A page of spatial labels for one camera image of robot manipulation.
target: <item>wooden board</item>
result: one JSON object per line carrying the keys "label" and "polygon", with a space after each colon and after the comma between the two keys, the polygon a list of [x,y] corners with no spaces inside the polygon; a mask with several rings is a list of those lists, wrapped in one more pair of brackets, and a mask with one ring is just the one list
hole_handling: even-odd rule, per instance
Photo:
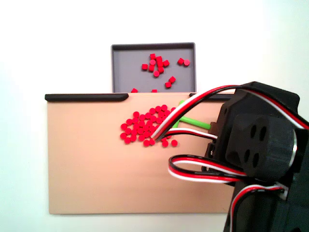
{"label": "wooden board", "polygon": [[[134,111],[146,113],[163,104],[171,108],[187,98],[188,93],[137,93],[120,102],[48,102],[49,212],[227,212],[232,187],[179,180],[168,173],[170,156],[204,156],[209,140],[177,135],[177,147],[163,148],[161,143],[126,145],[119,137],[120,125]],[[221,105],[203,102],[186,116],[210,123]]]}

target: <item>white wall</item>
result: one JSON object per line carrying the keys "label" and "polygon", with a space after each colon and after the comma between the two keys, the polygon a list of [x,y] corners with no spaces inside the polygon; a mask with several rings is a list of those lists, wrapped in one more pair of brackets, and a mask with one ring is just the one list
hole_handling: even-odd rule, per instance
{"label": "white wall", "polygon": [[111,44],[195,42],[199,90],[260,81],[309,119],[309,2],[0,1],[1,231],[222,231],[225,215],[48,214],[45,93],[111,91]]}

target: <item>pile of red pieces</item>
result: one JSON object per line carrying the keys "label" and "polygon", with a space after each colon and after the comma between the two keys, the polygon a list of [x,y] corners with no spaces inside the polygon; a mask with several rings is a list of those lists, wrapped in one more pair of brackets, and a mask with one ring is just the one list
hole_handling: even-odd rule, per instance
{"label": "pile of red pieces", "polygon": [[[120,138],[125,141],[125,144],[133,143],[138,139],[138,141],[143,142],[144,146],[155,145],[155,141],[150,138],[151,135],[174,109],[175,107],[168,110],[166,105],[162,105],[151,108],[145,114],[135,111],[133,118],[129,118],[126,123],[121,124],[120,128],[124,132],[120,134]],[[169,145],[168,139],[171,137],[170,135],[161,139],[163,147]],[[177,140],[172,140],[171,145],[177,146]]]}

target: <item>gray tray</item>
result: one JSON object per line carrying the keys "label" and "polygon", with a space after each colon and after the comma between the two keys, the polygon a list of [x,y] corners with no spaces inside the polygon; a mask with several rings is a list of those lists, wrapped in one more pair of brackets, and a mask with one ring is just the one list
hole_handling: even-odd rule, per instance
{"label": "gray tray", "polygon": [[[143,71],[142,64],[148,64],[150,54],[168,59],[170,65],[164,73],[154,78],[153,72]],[[179,58],[189,59],[188,67],[177,64]],[[114,44],[112,45],[112,90],[114,93],[128,93],[133,88],[139,92],[196,92],[196,66],[194,43],[158,44]],[[170,89],[165,83],[171,76],[176,78]]]}

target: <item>screw hole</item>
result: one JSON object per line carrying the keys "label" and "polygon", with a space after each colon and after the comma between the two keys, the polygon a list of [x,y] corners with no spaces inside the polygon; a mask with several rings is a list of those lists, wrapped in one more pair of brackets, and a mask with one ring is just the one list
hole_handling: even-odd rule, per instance
{"label": "screw hole", "polygon": [[245,163],[248,161],[249,156],[250,156],[250,150],[248,149],[248,150],[246,150],[245,156],[244,156],[244,158],[243,158],[243,161],[244,161]]}
{"label": "screw hole", "polygon": [[253,156],[253,167],[254,168],[257,166],[258,162],[259,162],[259,153],[255,153]]}
{"label": "screw hole", "polygon": [[252,128],[251,128],[251,138],[253,138],[255,136],[255,133],[256,133],[256,125],[253,125]]}
{"label": "screw hole", "polygon": [[263,141],[266,134],[266,127],[263,127],[260,131],[260,141]]}

